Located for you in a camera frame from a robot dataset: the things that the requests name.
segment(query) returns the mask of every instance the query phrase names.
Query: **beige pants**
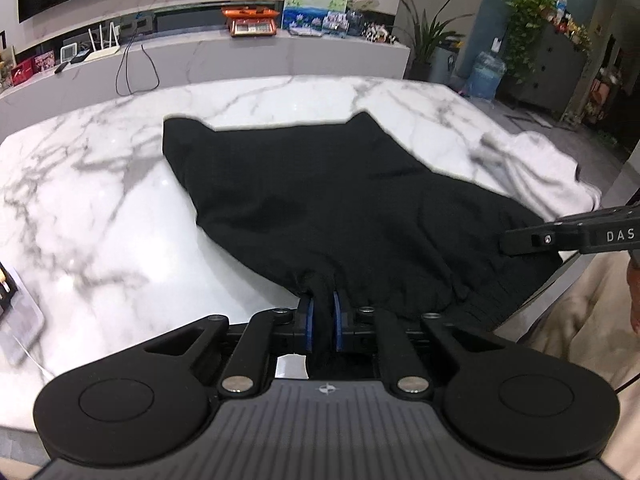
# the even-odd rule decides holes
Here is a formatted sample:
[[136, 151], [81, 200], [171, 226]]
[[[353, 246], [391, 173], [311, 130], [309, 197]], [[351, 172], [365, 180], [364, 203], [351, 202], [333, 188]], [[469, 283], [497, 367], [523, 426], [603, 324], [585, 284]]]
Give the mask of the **beige pants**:
[[[640, 336], [629, 321], [627, 253], [597, 255], [556, 301], [529, 345], [596, 372], [618, 388], [640, 372]], [[602, 459], [629, 480], [640, 480], [640, 380], [619, 394], [620, 422]]]

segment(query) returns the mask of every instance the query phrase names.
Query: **white towel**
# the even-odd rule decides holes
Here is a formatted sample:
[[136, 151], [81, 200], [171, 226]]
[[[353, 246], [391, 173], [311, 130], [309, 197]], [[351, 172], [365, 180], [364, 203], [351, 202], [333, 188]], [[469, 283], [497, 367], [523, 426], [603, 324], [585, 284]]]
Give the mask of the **white towel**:
[[486, 133], [471, 156], [546, 222], [600, 208], [600, 190], [577, 180], [576, 161], [542, 134]]

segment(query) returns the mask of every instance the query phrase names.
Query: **framed picture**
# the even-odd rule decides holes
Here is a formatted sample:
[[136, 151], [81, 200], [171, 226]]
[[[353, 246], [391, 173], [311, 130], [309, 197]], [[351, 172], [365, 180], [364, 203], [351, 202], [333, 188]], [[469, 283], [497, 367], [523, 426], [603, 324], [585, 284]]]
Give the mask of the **framed picture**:
[[38, 72], [42, 72], [43, 70], [47, 70], [49, 68], [53, 68], [56, 65], [56, 56], [53, 54], [53, 50], [47, 52], [46, 54], [40, 54], [40, 56], [36, 56], [33, 59], [34, 72], [37, 74]]
[[322, 30], [322, 20], [329, 11], [344, 12], [348, 0], [284, 0], [282, 28]]

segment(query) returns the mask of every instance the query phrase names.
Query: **dark cabinet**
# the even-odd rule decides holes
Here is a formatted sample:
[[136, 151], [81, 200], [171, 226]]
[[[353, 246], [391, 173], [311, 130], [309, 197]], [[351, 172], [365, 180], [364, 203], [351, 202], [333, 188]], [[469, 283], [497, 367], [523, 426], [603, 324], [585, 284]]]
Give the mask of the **dark cabinet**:
[[506, 76], [500, 92], [517, 101], [562, 114], [574, 95], [586, 61], [585, 52], [576, 50], [564, 34], [557, 34], [552, 25], [546, 25], [534, 71], [520, 84], [515, 78]]

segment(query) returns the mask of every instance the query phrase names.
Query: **person's hand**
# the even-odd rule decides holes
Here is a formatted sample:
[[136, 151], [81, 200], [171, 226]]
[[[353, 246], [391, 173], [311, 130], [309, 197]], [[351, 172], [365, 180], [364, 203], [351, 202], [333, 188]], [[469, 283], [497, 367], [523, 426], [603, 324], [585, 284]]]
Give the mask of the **person's hand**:
[[640, 334], [640, 268], [633, 260], [629, 261], [626, 269], [626, 282], [631, 292], [631, 328]]

